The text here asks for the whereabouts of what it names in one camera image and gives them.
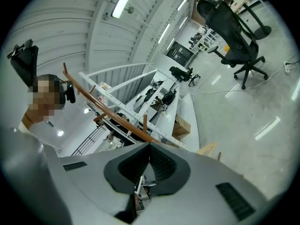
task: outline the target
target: wooden railing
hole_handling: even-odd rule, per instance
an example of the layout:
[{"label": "wooden railing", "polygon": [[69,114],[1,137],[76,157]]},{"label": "wooden railing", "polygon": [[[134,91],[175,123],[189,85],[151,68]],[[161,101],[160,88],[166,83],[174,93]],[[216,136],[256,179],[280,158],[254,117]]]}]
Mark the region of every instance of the wooden railing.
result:
[{"label": "wooden railing", "polygon": [[121,126],[128,129],[130,132],[134,133],[135,135],[139,136],[143,140],[147,142],[156,142],[161,143],[160,141],[156,140],[155,138],[151,137],[147,133],[143,132],[142,130],[138,129],[131,123],[127,122],[125,119],[122,119],[120,116],[112,112],[107,106],[105,106],[103,103],[95,99],[88,91],[86,91],[69,73],[67,70],[67,66],[64,63],[63,64],[64,71],[62,72],[64,76],[69,80],[73,82],[74,87],[78,89],[78,91],[84,95],[91,103],[93,103],[96,107],[98,107],[101,111],[103,111],[104,114],[106,114],[108,117],[119,123]]}]

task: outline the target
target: cardboard box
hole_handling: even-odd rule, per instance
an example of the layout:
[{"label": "cardboard box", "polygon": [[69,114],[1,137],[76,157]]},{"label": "cardboard box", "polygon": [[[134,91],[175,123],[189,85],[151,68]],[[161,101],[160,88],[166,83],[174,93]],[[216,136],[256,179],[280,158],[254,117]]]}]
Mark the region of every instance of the cardboard box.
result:
[{"label": "cardboard box", "polygon": [[190,132],[191,132],[191,125],[177,114],[175,117],[173,134],[175,136],[181,136],[181,135],[189,134]]}]

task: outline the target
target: wooden handrail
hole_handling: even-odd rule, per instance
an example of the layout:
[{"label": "wooden handrail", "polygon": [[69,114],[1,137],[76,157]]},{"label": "wooden handrail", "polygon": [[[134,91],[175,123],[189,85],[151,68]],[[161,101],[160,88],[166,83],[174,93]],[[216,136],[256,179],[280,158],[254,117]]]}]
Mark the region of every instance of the wooden handrail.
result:
[{"label": "wooden handrail", "polygon": [[147,115],[144,115],[144,123],[142,125],[142,130],[144,133],[147,133]]},{"label": "wooden handrail", "polygon": [[114,112],[112,112],[107,106],[103,103],[95,99],[91,94],[89,94],[67,71],[66,64],[64,63],[64,71],[62,72],[63,75],[69,80],[73,82],[74,87],[76,87],[82,95],[84,95],[89,101],[91,101],[95,106],[103,111],[108,117],[119,123],[121,126],[128,129],[130,132],[134,133],[135,135],[139,136],[143,140],[147,142],[156,142],[161,143],[160,141],[156,140],[155,138],[151,137],[147,133],[144,133],[142,130],[138,129],[137,127],[133,126],[131,123],[127,122],[125,119],[121,118]]},{"label": "wooden handrail", "polygon": [[105,114],[105,113],[103,113],[103,114],[101,114],[101,115],[97,116],[96,118],[94,118],[94,122],[97,122],[97,121],[99,121],[99,120],[103,119],[105,116],[106,116],[106,114]]}]

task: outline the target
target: black mesh panel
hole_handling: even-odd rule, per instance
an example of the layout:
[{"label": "black mesh panel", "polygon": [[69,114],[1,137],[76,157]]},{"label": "black mesh panel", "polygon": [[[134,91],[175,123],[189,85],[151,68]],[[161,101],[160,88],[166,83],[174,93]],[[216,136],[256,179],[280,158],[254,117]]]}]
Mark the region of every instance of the black mesh panel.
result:
[{"label": "black mesh panel", "polygon": [[153,146],[151,146],[150,164],[153,168],[156,182],[168,179],[176,170],[174,160]]}]

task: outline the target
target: fluorescent light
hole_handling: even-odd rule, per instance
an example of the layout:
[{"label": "fluorescent light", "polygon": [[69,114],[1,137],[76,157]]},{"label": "fluorescent light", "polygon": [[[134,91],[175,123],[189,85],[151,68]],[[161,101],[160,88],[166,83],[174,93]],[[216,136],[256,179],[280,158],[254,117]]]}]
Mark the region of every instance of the fluorescent light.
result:
[{"label": "fluorescent light", "polygon": [[183,20],[183,22],[182,22],[182,24],[179,26],[179,29],[182,27],[182,25],[185,23],[185,21],[188,19],[188,17],[186,17],[184,20]]},{"label": "fluorescent light", "polygon": [[158,41],[158,43],[160,43],[160,42],[161,42],[161,40],[163,39],[163,37],[164,37],[164,35],[165,35],[165,32],[167,32],[167,30],[168,30],[169,26],[170,26],[170,24],[168,23],[167,27],[165,28],[165,30],[164,30],[164,32],[163,32],[163,34],[161,35],[161,37],[160,37],[160,39],[159,39],[159,41]]},{"label": "fluorescent light", "polygon": [[61,136],[63,136],[63,135],[64,135],[64,131],[58,131],[58,132],[57,132],[57,136],[58,136],[58,137],[61,137]]},{"label": "fluorescent light", "polygon": [[294,93],[292,94],[292,100],[295,101],[297,96],[298,96],[298,93],[299,93],[299,90],[300,90],[300,78],[299,78],[299,81],[298,81],[298,84],[295,88],[295,91]]},{"label": "fluorescent light", "polygon": [[257,133],[255,133],[255,135],[257,135],[257,134],[259,134],[261,131],[263,131],[268,125],[269,125],[269,123],[268,123],[266,126],[264,126],[261,130],[259,130]]},{"label": "fluorescent light", "polygon": [[114,7],[114,10],[112,12],[112,16],[115,18],[120,18],[127,2],[128,0],[118,0],[117,5]]},{"label": "fluorescent light", "polygon": [[275,121],[271,125],[269,125],[265,130],[263,130],[259,135],[255,137],[255,140],[261,139],[268,132],[270,132],[279,122],[280,122],[280,118],[276,117]]},{"label": "fluorescent light", "polygon": [[180,4],[179,8],[177,8],[177,11],[179,11],[181,9],[181,7],[183,6],[183,4],[186,2],[187,0],[183,0],[183,2]]},{"label": "fluorescent light", "polygon": [[175,38],[173,38],[172,41],[170,42],[170,44],[168,45],[167,50],[170,48],[170,46],[171,46],[172,42],[174,41],[174,39]]},{"label": "fluorescent light", "polygon": [[230,92],[228,92],[228,93],[225,95],[225,98],[228,98],[228,97],[234,92],[234,90],[237,89],[238,86],[239,86],[239,85],[236,84],[236,85],[230,90]]},{"label": "fluorescent light", "polygon": [[221,75],[217,76],[216,79],[211,83],[211,85],[214,85],[219,79],[220,79]]}]

